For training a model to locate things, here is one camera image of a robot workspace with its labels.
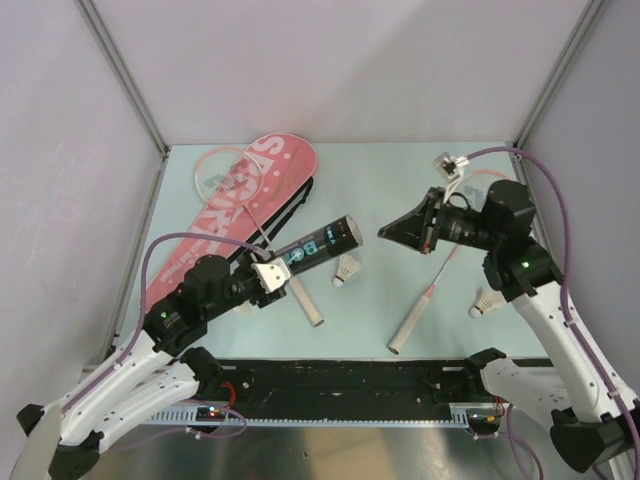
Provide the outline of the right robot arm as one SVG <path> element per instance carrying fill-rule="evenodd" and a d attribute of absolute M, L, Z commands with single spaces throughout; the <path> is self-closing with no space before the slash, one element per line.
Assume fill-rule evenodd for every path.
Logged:
<path fill-rule="evenodd" d="M 639 447 L 639 397 L 616 374 L 580 315 L 566 298 L 566 282 L 553 258 L 531 235 L 536 208 L 528 188 L 493 182 L 480 210 L 451 202 L 432 187 L 412 210 L 381 227 L 380 238 L 421 254 L 438 242 L 483 250 L 489 286 L 526 321 L 552 362 L 557 378 L 520 368 L 496 349 L 469 357 L 464 393 L 490 395 L 519 408 L 546 429 L 565 463 L 584 473 Z"/>

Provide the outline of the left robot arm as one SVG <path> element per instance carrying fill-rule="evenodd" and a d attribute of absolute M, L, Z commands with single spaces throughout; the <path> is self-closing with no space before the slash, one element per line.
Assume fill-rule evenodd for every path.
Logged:
<path fill-rule="evenodd" d="M 198 259 L 174 290 L 141 310 L 142 323 L 124 345 L 72 391 L 18 413 L 27 442 L 11 478 L 80 479 L 152 415 L 183 400 L 214 397 L 222 368 L 195 344 L 208 322 L 245 303 L 279 299 L 292 276 L 275 255 L 238 268 L 217 255 Z"/>

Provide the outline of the black shuttlecock tube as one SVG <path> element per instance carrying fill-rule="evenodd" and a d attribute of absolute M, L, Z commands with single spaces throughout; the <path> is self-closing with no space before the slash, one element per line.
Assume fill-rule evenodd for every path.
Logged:
<path fill-rule="evenodd" d="M 363 237 L 355 220 L 344 215 L 279 249 L 275 255 L 297 276 L 362 245 Z"/>

